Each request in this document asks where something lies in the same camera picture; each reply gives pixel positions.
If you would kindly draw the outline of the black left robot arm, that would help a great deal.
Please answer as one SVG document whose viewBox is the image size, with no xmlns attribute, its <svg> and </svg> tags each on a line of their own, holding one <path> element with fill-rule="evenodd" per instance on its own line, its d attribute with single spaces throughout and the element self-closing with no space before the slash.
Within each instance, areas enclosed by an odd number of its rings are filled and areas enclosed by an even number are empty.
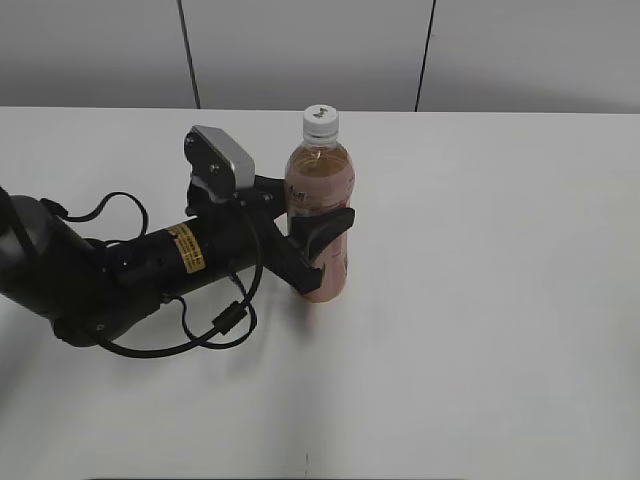
<svg viewBox="0 0 640 480">
<path fill-rule="evenodd" d="M 252 301 L 265 271 L 302 294 L 322 281 L 315 265 L 327 245 L 330 217 L 298 221 L 290 235 L 276 226 L 285 211 L 281 180 L 216 199 L 205 186 L 187 190 L 187 220 L 129 240 L 84 238 L 77 218 L 49 199 L 1 197 L 1 292 L 47 319 L 54 335 L 75 347 L 101 346 L 134 358 L 118 339 L 162 305 L 223 278 L 254 277 L 204 334 L 189 334 L 174 347 L 142 351 L 162 358 L 197 347 L 224 349 L 222 336 L 241 320 L 255 321 Z"/>
</svg>

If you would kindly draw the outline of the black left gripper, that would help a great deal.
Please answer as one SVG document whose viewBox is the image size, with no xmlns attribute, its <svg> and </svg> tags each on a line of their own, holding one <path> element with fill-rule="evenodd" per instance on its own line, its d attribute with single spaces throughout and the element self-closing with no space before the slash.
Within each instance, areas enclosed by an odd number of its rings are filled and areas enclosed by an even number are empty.
<svg viewBox="0 0 640 480">
<path fill-rule="evenodd" d="M 313 262 L 354 224 L 351 207 L 290 219 L 288 237 L 275 220 L 287 211 L 283 179 L 255 176 L 254 187 L 237 192 L 224 203 L 213 203 L 190 182 L 187 209 L 195 216 L 192 230 L 204 254 L 212 280 L 262 266 L 301 294 L 321 285 L 321 270 Z"/>
</svg>

